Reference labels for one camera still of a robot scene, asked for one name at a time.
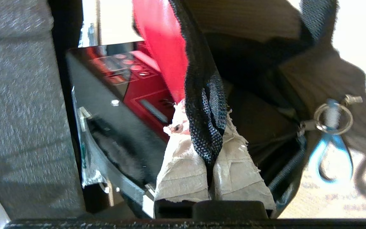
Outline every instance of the black fabric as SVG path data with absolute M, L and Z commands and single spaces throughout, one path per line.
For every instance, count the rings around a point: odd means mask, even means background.
M 222 148 L 222 135 L 227 122 L 227 104 L 219 72 L 213 63 L 212 55 L 207 42 L 202 36 L 196 21 L 188 8 L 180 0 L 169 0 L 174 14 L 180 22 L 182 36 L 186 41 L 186 53 L 189 66 L 186 74 L 186 114 L 190 123 L 190 133 L 194 149 L 205 160 L 208 168 L 209 181 L 215 160 Z M 314 43 L 318 42 L 327 31 L 330 17 L 336 13 L 336 0 L 304 0 L 302 2 L 302 16 L 307 30 L 311 33 Z M 298 43 L 297 48 L 306 49 L 311 45 L 309 36 L 301 35 L 306 43 Z M 293 47 L 289 41 L 274 42 L 275 45 Z M 281 49 L 290 58 L 300 50 Z M 282 53 L 279 58 L 270 56 L 270 63 L 274 66 L 278 61 L 284 61 L 286 55 Z M 244 79 L 236 78 L 236 85 L 245 85 Z
M 180 22 L 189 59 L 185 91 L 190 135 L 194 149 L 205 161 L 210 184 L 227 123 L 224 87 L 207 42 L 187 6 L 180 0 L 169 2 Z
M 145 174 L 149 172 L 145 173 L 146 166 L 142 163 L 141 158 L 131 150 L 128 142 L 120 134 L 109 128 L 108 123 L 95 117 L 88 120 L 87 125 L 99 148 L 125 176 L 141 187 L 147 183 L 155 182 L 153 180 L 145 181 Z
M 305 152 L 298 137 L 299 123 L 309 117 L 278 65 L 309 45 L 298 39 L 273 38 L 261 43 L 218 33 L 205 36 L 225 80 L 232 122 L 249 142 L 248 152 L 280 212 L 299 186 Z M 290 198 L 282 200 L 289 187 Z

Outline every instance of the gray fabric seat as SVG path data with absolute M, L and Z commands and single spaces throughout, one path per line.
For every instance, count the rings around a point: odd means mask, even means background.
M 45 0 L 0 0 L 0 202 L 11 219 L 85 213 Z

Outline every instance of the blue carabiner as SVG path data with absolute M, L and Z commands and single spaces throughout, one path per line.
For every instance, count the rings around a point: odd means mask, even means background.
M 329 109 L 337 109 L 337 101 L 335 100 L 328 100 L 327 105 L 329 106 Z M 327 117 L 326 122 L 328 122 L 328 119 L 337 119 L 338 123 L 338 116 Z M 319 181 L 321 185 L 331 185 L 331 186 L 346 185 L 350 183 L 350 180 L 353 177 L 353 161 L 347 146 L 345 145 L 340 135 L 331 134 L 331 131 L 336 128 L 337 128 L 336 126 L 327 128 L 329 132 L 323 133 L 321 139 L 319 140 L 319 142 L 317 143 L 316 147 L 314 148 L 313 152 L 310 155 L 308 164 L 309 171 L 311 171 L 312 178 Z M 347 171 L 345 171 L 345 174 L 335 179 L 329 179 L 325 177 L 322 173 L 320 173 L 320 165 L 324 159 L 324 156 L 326 155 L 327 148 L 330 143 L 332 143 L 335 146 L 337 152 L 339 152 L 340 156 L 342 156 L 340 160 L 345 162 L 347 165 Z

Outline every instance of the red panel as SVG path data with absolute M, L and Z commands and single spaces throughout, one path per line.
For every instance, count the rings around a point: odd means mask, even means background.
M 137 28 L 162 72 L 173 100 L 185 97 L 186 42 L 168 0 L 133 0 Z

